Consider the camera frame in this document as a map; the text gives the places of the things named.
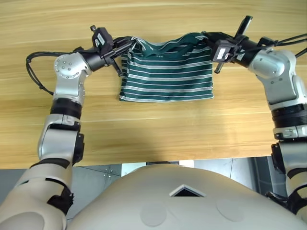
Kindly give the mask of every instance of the wooden tabletop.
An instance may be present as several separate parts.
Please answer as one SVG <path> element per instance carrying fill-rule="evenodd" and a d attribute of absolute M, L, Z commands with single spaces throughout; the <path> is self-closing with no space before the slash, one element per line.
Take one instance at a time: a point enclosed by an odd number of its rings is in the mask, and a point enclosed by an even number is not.
<path fill-rule="evenodd" d="M 187 32 L 234 35 L 245 15 L 254 17 L 247 35 L 280 40 L 307 32 L 306 0 L 2 0 L 0 1 L 0 168 L 37 162 L 36 146 L 52 97 L 38 89 L 25 69 L 35 51 L 72 51 L 91 46 L 89 27 L 114 37 L 152 42 Z M 306 44 L 288 46 L 294 53 Z M 54 89 L 54 58 L 36 58 L 33 68 Z M 307 55 L 296 71 L 307 82 Z M 120 78 L 112 67 L 85 83 L 85 134 L 80 165 L 141 161 L 266 156 L 272 118 L 262 84 L 243 67 L 224 66 L 213 76 L 211 100 L 178 103 L 119 102 Z"/>

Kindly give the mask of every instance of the black cable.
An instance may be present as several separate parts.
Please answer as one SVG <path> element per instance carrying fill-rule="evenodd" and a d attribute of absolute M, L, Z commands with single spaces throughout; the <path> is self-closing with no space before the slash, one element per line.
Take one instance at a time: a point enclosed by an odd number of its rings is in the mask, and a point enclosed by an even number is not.
<path fill-rule="evenodd" d="M 280 43 L 283 43 L 283 42 L 288 42 L 288 41 L 291 41 L 291 40 L 294 40 L 294 39 L 298 39 L 298 38 L 301 38 L 301 37 L 305 37 L 307 36 L 307 34 L 301 34 L 301 35 L 298 35 L 298 36 L 294 36 L 294 37 L 290 37 L 290 38 L 287 38 L 285 40 L 281 40 L 279 41 Z"/>
<path fill-rule="evenodd" d="M 257 51 L 257 50 L 262 50 L 262 49 L 267 49 L 267 48 L 271 48 L 271 47 L 274 47 L 274 46 L 289 46 L 289 45 L 299 44 L 299 43 L 307 41 L 307 38 L 297 40 L 297 41 L 293 41 L 293 42 L 286 42 L 286 43 L 285 43 L 285 41 L 298 39 L 298 38 L 301 38 L 301 37 L 306 36 L 306 35 L 307 34 L 301 34 L 301 35 L 298 35 L 298 36 L 295 36 L 295 37 L 287 38 L 287 39 L 282 40 L 282 41 L 274 41 L 274 44 L 272 44 L 272 45 L 260 46 L 260 47 L 255 47 L 255 48 L 252 48 L 252 49 L 244 50 L 242 52 L 236 53 L 236 55 L 240 55 L 240 54 L 244 54 L 244 53 L 248 53 L 248 52 L 252 52 L 252 51 Z"/>
<path fill-rule="evenodd" d="M 71 54 L 71 53 L 65 53 L 65 52 L 50 52 L 50 51 L 40 51 L 40 52 L 34 52 L 30 55 L 27 56 L 26 61 L 25 61 L 25 67 L 26 70 L 30 76 L 30 78 L 32 79 L 32 81 L 39 86 L 39 88 L 41 90 L 46 91 L 47 93 L 53 95 L 53 92 L 48 90 L 43 84 L 42 82 L 38 79 L 38 77 L 35 75 L 30 63 L 32 61 L 32 59 L 37 58 L 37 57 L 58 57 L 61 56 L 63 54 Z"/>
<path fill-rule="evenodd" d="M 307 48 L 305 48 L 305 49 L 299 51 L 299 52 L 295 55 L 295 57 L 298 58 L 298 57 L 302 56 L 302 55 L 305 54 L 305 53 L 307 53 Z"/>
<path fill-rule="evenodd" d="M 297 41 L 294 41 L 294 42 L 286 42 L 286 43 L 278 42 L 277 46 L 289 46 L 289 45 L 299 44 L 299 43 L 302 43 L 302 42 L 307 42 L 307 38 L 297 40 Z"/>

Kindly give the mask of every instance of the gray floor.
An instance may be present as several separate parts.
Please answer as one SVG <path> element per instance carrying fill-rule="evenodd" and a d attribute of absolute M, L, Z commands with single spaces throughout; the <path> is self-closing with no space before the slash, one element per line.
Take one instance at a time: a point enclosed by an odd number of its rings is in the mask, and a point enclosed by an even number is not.
<path fill-rule="evenodd" d="M 248 158 L 199 160 L 194 161 L 194 167 L 222 174 L 256 190 L 256 180 Z M 0 170 L 0 203 L 23 172 L 24 170 Z M 72 190 L 75 198 L 67 219 L 73 218 L 120 176 L 120 164 L 74 167 Z"/>

